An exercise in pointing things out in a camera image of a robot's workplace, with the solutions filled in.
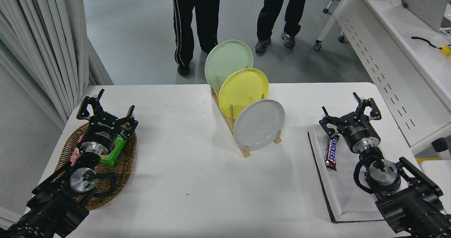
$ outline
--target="dish rack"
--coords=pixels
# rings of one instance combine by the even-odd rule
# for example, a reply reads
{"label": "dish rack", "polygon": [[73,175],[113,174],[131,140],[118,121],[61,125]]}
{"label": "dish rack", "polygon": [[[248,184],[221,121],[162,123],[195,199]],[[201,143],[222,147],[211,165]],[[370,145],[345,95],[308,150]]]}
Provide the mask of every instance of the dish rack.
{"label": "dish rack", "polygon": [[[229,128],[230,132],[232,133],[232,136],[235,138],[233,129],[235,127],[235,119],[233,118],[233,105],[230,105],[230,113],[231,113],[231,118],[228,118],[227,116],[224,115],[224,113],[222,113],[220,107],[219,107],[219,90],[220,90],[220,84],[219,84],[219,76],[216,76],[216,86],[217,86],[217,90],[214,89],[213,87],[210,86],[210,93],[211,93],[211,97],[213,98],[213,100],[216,103],[216,107],[219,110],[219,113],[221,113],[222,118],[225,121],[225,124],[227,124],[227,127]],[[261,98],[264,99],[265,98],[265,94],[262,93],[261,94]],[[280,134],[282,131],[279,130],[277,137],[274,140],[275,144],[278,144],[280,142],[282,142],[282,139],[280,138]],[[250,151],[248,149],[248,146],[246,145],[245,148],[241,148],[240,146],[238,146],[238,148],[240,149],[241,153],[243,154],[244,158],[248,158],[249,156],[251,156]]]}

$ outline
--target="white wall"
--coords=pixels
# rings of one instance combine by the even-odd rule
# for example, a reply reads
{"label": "white wall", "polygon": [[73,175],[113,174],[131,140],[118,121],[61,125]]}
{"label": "white wall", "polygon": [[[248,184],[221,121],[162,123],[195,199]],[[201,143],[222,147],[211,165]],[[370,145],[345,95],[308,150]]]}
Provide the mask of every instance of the white wall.
{"label": "white wall", "polygon": [[0,126],[1,218],[24,214],[61,130],[2,67]]}

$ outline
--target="snickers bar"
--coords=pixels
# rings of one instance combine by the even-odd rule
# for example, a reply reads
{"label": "snickers bar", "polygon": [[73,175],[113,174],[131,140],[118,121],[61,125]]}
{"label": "snickers bar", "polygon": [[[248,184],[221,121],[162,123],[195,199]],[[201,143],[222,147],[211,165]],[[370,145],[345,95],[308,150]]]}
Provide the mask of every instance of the snickers bar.
{"label": "snickers bar", "polygon": [[338,139],[340,135],[336,135],[333,139],[329,139],[329,143],[327,143],[326,149],[326,159],[324,160],[324,164],[326,167],[337,171],[336,168],[336,153],[338,146]]}

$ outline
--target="person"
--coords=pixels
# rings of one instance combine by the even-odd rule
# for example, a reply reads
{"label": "person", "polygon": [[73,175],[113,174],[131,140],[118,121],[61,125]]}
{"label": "person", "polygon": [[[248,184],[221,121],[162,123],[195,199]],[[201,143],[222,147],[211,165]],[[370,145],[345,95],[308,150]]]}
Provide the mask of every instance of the person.
{"label": "person", "polygon": [[194,37],[191,21],[196,12],[197,33],[201,49],[209,53],[217,44],[219,0],[172,0],[174,6],[175,62],[181,76],[190,73]]}
{"label": "person", "polygon": [[[264,0],[263,8],[258,15],[257,37],[255,52],[263,53],[271,43],[272,29],[284,0]],[[299,33],[301,26],[299,22],[304,11],[305,0],[289,0],[285,11],[285,27],[281,34],[283,44],[286,47],[295,46],[295,36]]]}

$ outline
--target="white tray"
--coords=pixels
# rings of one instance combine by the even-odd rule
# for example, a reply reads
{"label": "white tray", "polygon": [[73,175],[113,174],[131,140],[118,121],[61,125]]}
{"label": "white tray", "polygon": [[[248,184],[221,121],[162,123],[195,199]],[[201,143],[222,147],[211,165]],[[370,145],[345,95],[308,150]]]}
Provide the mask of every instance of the white tray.
{"label": "white tray", "polygon": [[[359,161],[359,155],[352,153],[340,136],[336,153],[337,171],[328,169],[324,164],[324,157],[329,137],[319,124],[311,126],[308,134],[330,220],[333,223],[384,220],[374,204],[377,201],[376,196],[366,193],[354,183],[354,168]],[[384,153],[382,144],[383,141],[379,148]],[[387,156],[385,158],[393,162],[398,161]],[[360,182],[368,186],[364,180],[364,170],[365,168],[362,168],[360,171]],[[400,190],[406,187],[407,183],[403,180]]]}

